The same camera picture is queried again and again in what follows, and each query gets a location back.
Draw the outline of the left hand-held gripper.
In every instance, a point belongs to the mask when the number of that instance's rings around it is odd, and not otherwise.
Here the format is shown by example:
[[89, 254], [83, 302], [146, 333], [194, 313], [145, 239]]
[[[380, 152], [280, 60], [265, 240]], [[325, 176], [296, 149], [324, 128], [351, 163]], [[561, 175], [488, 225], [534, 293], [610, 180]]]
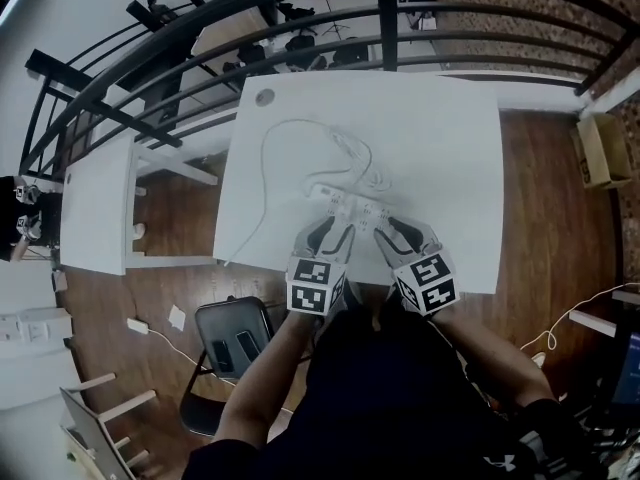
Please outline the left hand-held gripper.
[[333, 224], [323, 217], [296, 236], [285, 275], [289, 311], [327, 315], [342, 298], [356, 230], [349, 224], [335, 246], [322, 246]]

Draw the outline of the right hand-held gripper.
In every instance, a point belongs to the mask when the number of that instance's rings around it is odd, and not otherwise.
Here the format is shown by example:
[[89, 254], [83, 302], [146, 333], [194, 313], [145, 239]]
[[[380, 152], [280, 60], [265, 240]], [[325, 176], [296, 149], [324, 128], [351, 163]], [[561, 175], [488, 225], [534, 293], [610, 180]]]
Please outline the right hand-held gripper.
[[[390, 226], [401, 236], [401, 247], [381, 229], [373, 232], [374, 240], [403, 299], [407, 311], [433, 316], [460, 299], [455, 267], [433, 229], [415, 220], [389, 217]], [[407, 261], [408, 254], [415, 253]]]

